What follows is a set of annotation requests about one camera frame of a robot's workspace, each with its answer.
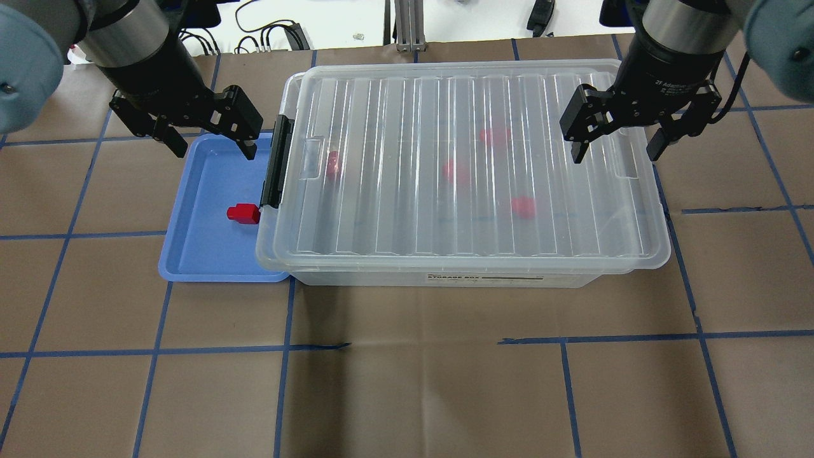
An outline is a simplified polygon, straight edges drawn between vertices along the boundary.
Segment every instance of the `cable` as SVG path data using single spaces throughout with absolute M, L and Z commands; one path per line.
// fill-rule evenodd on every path
M 302 40 L 300 40 L 300 37 L 297 36 L 297 33 L 294 31 L 294 29 L 291 28 L 290 25 L 279 24 L 278 21 L 275 21 L 275 22 L 277 22 L 277 23 L 276 24 L 275 23 L 269 24 L 269 25 L 265 26 L 260 31 L 260 40 L 261 41 L 263 41 L 263 33 L 265 33 L 265 45 L 266 45 L 266 47 L 271 49 L 271 31 L 274 30 L 277 27 L 280 27 L 286 32 L 286 35 L 294 38 L 294 41 L 297 43 L 297 46 L 300 48 L 300 51 L 305 49 L 305 46 L 303 46 Z
M 290 19 L 280 19 L 280 20 L 275 20 L 274 22 L 268 23 L 266 25 L 260 26 L 257 29 L 244 29 L 243 26 L 240 25 L 240 20 L 238 19 L 238 13 L 240 12 L 240 10 L 242 10 L 245 7 L 248 7 L 249 5 L 251 5 L 252 3 L 256 2 L 256 1 L 257 0 L 249 0 L 248 2 L 245 2 L 243 5 L 240 5 L 237 10 L 234 10 L 234 22 L 238 25 L 238 29 L 240 29 L 242 32 L 245 32 L 245 33 L 257 32 L 259 30 L 265 29 L 266 27 L 269 27 L 272 24 L 276 24 L 276 23 L 279 23 L 279 22 L 288 21 L 288 22 L 291 22 L 292 24 L 295 23 L 293 20 L 290 20 Z
M 190 31 L 188 31 L 186 29 L 183 29 L 181 31 L 181 33 L 186 33 L 186 36 L 181 39 L 181 42 L 184 42 L 184 40 L 186 40 L 189 37 L 194 37 L 201 44 L 201 47 L 203 47 L 203 52 L 204 52 L 205 55 L 210 55 L 210 54 L 215 55 L 215 50 L 212 49 L 212 45 L 209 43 L 209 41 L 206 38 L 201 37 L 200 35 L 195 35 L 194 33 L 190 32 Z
M 221 48 L 217 45 L 217 40 L 215 39 L 214 35 L 212 35 L 212 32 L 209 32 L 209 29 L 206 28 L 203 28 L 203 31 L 206 32 L 212 39 L 212 44 L 215 46 L 215 51 L 217 51 L 217 54 L 220 54 Z
M 206 40 L 204 40 L 203 37 L 201 37 L 200 35 L 195 35 L 193 33 L 189 33 L 185 37 L 181 38 L 181 43 L 183 43 L 184 41 L 186 41 L 189 38 L 194 38 L 194 39 L 198 40 L 198 44 L 200 44 L 201 48 L 203 48 L 203 52 L 204 52 L 203 54 L 204 55 L 209 55 L 209 51 L 207 50 L 207 46 L 206 46 L 206 43 L 205 43 Z
M 741 83 L 743 83 L 743 78 L 744 76 L 746 76 L 746 68 L 749 67 L 750 60 L 751 57 L 749 56 L 749 53 L 748 52 L 744 53 L 743 60 L 741 60 L 741 67 L 737 70 L 735 82 L 734 84 L 732 84 L 732 90 L 729 92 L 729 98 L 726 99 L 726 103 L 724 104 L 724 107 L 720 110 L 720 113 L 718 113 L 717 115 L 713 116 L 712 119 L 710 119 L 709 122 L 710 124 L 715 124 L 721 119 L 724 119 L 726 113 L 728 113 L 729 110 L 732 108 L 732 105 L 733 103 L 735 103 L 735 99 L 737 98 L 737 92 L 741 89 Z
M 252 36 L 240 38 L 240 41 L 238 42 L 238 48 L 242 48 L 243 47 L 243 42 L 245 42 L 246 40 L 252 40 L 252 42 L 255 44 L 256 50 L 260 51 L 260 44 L 258 44 L 257 40 Z

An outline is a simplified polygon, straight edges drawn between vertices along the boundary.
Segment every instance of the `red ball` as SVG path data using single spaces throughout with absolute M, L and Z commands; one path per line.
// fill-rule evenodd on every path
M 481 129 L 478 136 L 480 141 L 487 145 L 505 144 L 511 137 L 511 130 L 508 127 L 495 127 L 494 129 Z
M 533 197 L 515 197 L 511 200 L 511 211 L 514 215 L 522 219 L 534 219 L 536 216 L 536 204 Z
M 456 164 L 454 159 L 450 159 L 441 167 L 441 175 L 449 184 L 468 186 L 470 182 L 469 167 L 465 164 Z

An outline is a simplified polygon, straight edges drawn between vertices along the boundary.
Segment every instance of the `blue tape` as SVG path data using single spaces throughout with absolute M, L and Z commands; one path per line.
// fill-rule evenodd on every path
M 664 196 L 664 188 L 662 187 L 661 178 L 659 177 L 659 171 L 656 169 L 655 165 L 653 165 L 653 173 L 656 178 L 656 187 L 659 189 L 659 199 L 662 201 L 664 214 L 667 216 L 667 227 L 670 230 L 670 239 L 672 240 L 673 249 L 676 252 L 676 260 L 678 261 L 678 267 L 681 271 L 681 279 L 684 281 L 684 289 L 687 294 L 687 300 L 689 301 L 689 308 L 693 313 L 695 329 L 698 332 L 698 343 L 701 346 L 704 365 L 707 367 L 707 376 L 710 380 L 712 397 L 715 400 L 716 409 L 718 410 L 718 419 L 720 420 L 721 429 L 724 431 L 726 447 L 729 449 L 730 458 L 737 458 L 735 442 L 732 439 L 732 432 L 729 430 L 729 420 L 726 417 L 724 403 L 721 401 L 720 392 L 718 390 L 718 381 L 715 375 L 715 369 L 712 367 L 712 360 L 710 359 L 709 350 L 707 349 L 707 341 L 704 340 L 704 329 L 701 325 L 701 319 L 696 315 L 695 295 L 693 294 L 693 289 L 689 284 L 689 275 L 687 274 L 687 267 L 684 263 L 684 256 L 681 254 L 681 246 L 678 243 L 678 234 L 676 233 L 676 227 L 672 223 L 672 218 L 670 218 L 670 209 L 667 206 L 667 199 Z
M 727 53 L 724 53 L 724 60 L 726 60 L 726 65 L 729 67 L 729 72 L 732 73 L 734 77 L 734 75 L 736 75 L 735 67 L 732 66 L 732 61 L 729 60 L 729 55 Z M 740 88 L 740 94 L 741 98 L 743 98 L 743 105 L 746 107 L 746 113 L 749 115 L 749 121 L 752 123 L 752 129 L 755 130 L 760 147 L 763 149 L 764 156 L 766 156 L 766 161 L 768 161 L 768 165 L 772 169 L 772 174 L 774 174 L 774 179 L 777 181 L 777 186 L 780 187 L 780 192 L 783 194 L 783 198 L 786 200 L 786 205 L 788 205 L 791 218 L 794 219 L 794 224 L 797 226 L 797 232 L 799 232 L 800 238 L 803 241 L 803 246 L 808 254 L 808 261 L 814 266 L 814 249 L 812 249 L 811 244 L 808 242 L 808 236 L 803 228 L 803 223 L 800 221 L 800 217 L 797 215 L 797 210 L 794 208 L 794 202 L 792 202 L 791 195 L 786 189 L 786 185 L 783 183 L 783 178 L 781 178 L 780 172 L 775 166 L 774 159 L 772 159 L 772 153 L 768 149 L 766 139 L 763 137 L 763 132 L 760 130 L 757 117 L 755 117 L 754 110 L 749 103 L 749 98 L 746 97 L 746 92 L 743 90 L 743 87 Z
M 62 145 L 70 143 L 95 143 L 97 139 L 68 139 L 68 140 L 30 140 L 27 142 L 6 142 L 8 147 L 24 147 L 36 145 Z
M 138 415 L 138 427 L 136 428 L 136 440 L 133 443 L 133 458 L 138 458 L 138 453 L 142 447 L 142 435 L 144 433 L 144 422 L 147 419 L 147 409 L 150 407 L 150 394 L 152 393 L 152 383 L 155 378 L 155 366 L 158 363 L 158 350 L 161 348 L 161 337 L 164 336 L 164 323 L 167 321 L 167 309 L 169 299 L 173 295 L 173 282 L 167 282 L 167 290 L 164 293 L 164 303 L 161 305 L 161 316 L 158 320 L 158 329 L 155 331 L 155 343 L 153 343 L 152 357 L 150 358 L 150 371 L 147 373 L 147 386 L 144 388 L 144 398 L 142 399 L 142 410 Z
M 190 348 L 162 348 L 158 350 L 158 355 L 217 355 L 226 353 L 274 353 L 289 351 L 332 351 L 342 350 L 350 346 L 349 342 L 337 345 L 260 345 L 260 346 L 210 346 L 210 347 L 190 347 Z M 155 351 L 148 348 L 124 349 L 124 350 L 47 350 L 47 351 L 5 351 L 0 352 L 0 359 L 13 358 L 75 358 L 89 356 L 147 356 L 153 355 Z
M 622 336 L 573 336 L 573 337 L 525 337 L 503 339 L 498 345 L 540 345 L 554 343 L 598 343 L 598 342 L 643 342 L 643 341 L 688 341 L 698 339 L 697 333 L 686 334 L 641 334 Z
M 282 417 L 286 400 L 286 382 L 288 378 L 288 347 L 291 345 L 291 321 L 294 319 L 294 294 L 296 280 L 288 280 L 288 313 L 286 316 L 286 336 L 284 339 L 286 349 L 282 352 L 282 367 L 280 369 L 280 390 L 277 394 L 277 423 L 274 426 L 274 458 L 280 458 L 282 444 Z
M 31 234 L 28 236 L 0 236 L 0 240 L 59 240 L 67 237 L 65 234 Z
M 613 47 L 616 49 L 616 57 L 619 60 L 622 60 L 622 47 L 619 46 L 619 39 L 616 37 L 616 34 L 612 34 L 610 39 L 613 40 Z
M 789 209 L 788 205 L 781 205 L 779 207 L 731 207 L 728 209 L 684 209 L 681 210 L 681 214 L 775 212 L 775 211 L 786 211 L 788 209 Z
M 520 60 L 520 53 L 517 51 L 517 40 L 511 39 L 511 50 L 514 52 L 514 60 Z
M 147 237 L 166 236 L 167 231 L 136 231 L 136 232 L 95 232 L 87 234 L 71 234 L 72 239 L 111 239 L 118 237 Z M 30 234 L 25 236 L 0 236 L 0 240 L 60 240 L 68 238 L 68 234 Z
M 116 239 L 120 237 L 150 237 L 166 236 L 167 231 L 136 231 L 136 232 L 95 232 L 88 234 L 72 234 L 72 239 Z
M 149 137 L 136 137 L 135 135 L 130 135 L 128 137 L 107 137 L 106 139 L 104 139 L 102 141 L 104 141 L 104 142 L 128 142 L 130 140 L 147 140 L 147 139 L 149 139 Z
M 774 106 L 767 106 L 767 107 L 750 107 L 752 111 L 756 112 L 774 112 L 774 111 L 783 111 L 783 110 L 805 110 L 814 108 L 814 104 L 812 103 L 805 103 L 802 105 L 774 105 Z
M 62 264 L 65 260 L 65 253 L 68 251 L 68 242 L 70 241 L 70 236 L 73 233 L 73 228 L 77 224 L 79 210 L 82 208 L 82 202 L 84 201 L 85 194 L 88 191 L 90 175 L 94 172 L 94 166 L 96 165 L 96 159 L 98 158 L 99 155 L 99 149 L 102 147 L 102 139 L 104 138 L 105 130 L 107 130 L 107 125 L 110 123 L 111 113 L 112 111 L 108 109 L 107 114 L 105 115 L 104 118 L 104 123 L 102 124 L 102 131 L 99 133 L 99 136 L 96 139 L 96 148 L 94 148 L 94 155 L 90 158 L 90 165 L 88 166 L 88 171 L 85 174 L 85 181 L 82 183 L 82 189 L 79 192 L 77 206 L 73 210 L 73 216 L 71 216 L 71 223 L 68 225 L 68 234 L 65 237 L 65 241 L 62 243 L 62 249 L 59 251 L 59 257 L 57 258 L 56 267 L 54 268 L 54 274 L 51 276 L 51 281 L 48 284 L 48 293 L 46 294 L 45 301 L 42 303 L 40 316 L 39 318 L 37 318 L 37 326 L 34 328 L 34 335 L 31 337 L 31 343 L 28 346 L 28 356 L 25 357 L 25 361 L 23 362 L 23 370 L 20 372 L 20 379 L 18 379 L 17 381 L 17 386 L 15 387 L 14 395 L 11 398 L 11 405 L 9 406 L 8 414 L 6 416 L 6 422 L 3 423 L 2 431 L 0 431 L 0 452 L 2 452 L 2 446 L 6 441 L 8 428 L 11 425 L 11 419 L 14 416 L 14 410 L 17 406 L 17 401 L 20 400 L 20 392 L 23 390 L 25 377 L 28 375 L 28 368 L 31 365 L 31 358 L 33 357 L 34 349 L 37 346 L 37 340 L 39 340 L 40 332 L 42 331 L 42 324 L 45 322 L 51 298 L 54 296 L 54 287 L 56 286 L 56 280 L 59 278 L 59 270 L 62 268 Z
M 212 82 L 209 84 L 209 90 L 212 92 L 215 91 L 215 85 L 217 84 L 217 74 L 221 71 L 221 55 L 217 55 L 215 58 L 215 71 L 212 72 Z
M 149 349 L 132 350 L 50 350 L 35 351 L 33 358 L 73 358 L 77 356 L 147 356 L 152 355 Z
M 568 416 L 571 419 L 571 437 L 574 440 L 574 455 L 582 458 L 580 445 L 580 431 L 576 423 L 576 406 L 574 405 L 574 389 L 571 385 L 571 367 L 568 364 L 568 350 L 565 342 L 560 342 L 560 355 L 562 356 L 562 377 L 565 380 L 565 396 L 568 401 Z
M 749 339 L 761 337 L 811 337 L 814 336 L 814 329 L 791 329 L 782 331 L 730 331 L 730 332 L 705 332 L 706 339 Z

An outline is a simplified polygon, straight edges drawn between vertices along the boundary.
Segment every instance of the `clear plastic storage box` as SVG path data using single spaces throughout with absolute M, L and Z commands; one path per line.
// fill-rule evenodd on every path
M 316 67 L 292 77 L 258 262 L 306 284 L 575 288 L 670 243 L 642 128 L 571 161 L 559 117 L 616 60 Z

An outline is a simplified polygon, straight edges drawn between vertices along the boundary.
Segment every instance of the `black latch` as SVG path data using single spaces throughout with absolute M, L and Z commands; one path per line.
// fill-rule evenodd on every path
M 260 197 L 260 206 L 271 205 L 275 209 L 280 207 L 282 185 L 286 179 L 286 166 L 288 165 L 288 152 L 291 150 L 291 134 L 294 132 L 294 120 L 285 115 L 278 115 L 274 123 L 274 133 L 271 139 L 271 156 L 269 168 L 265 172 L 263 182 L 263 195 Z

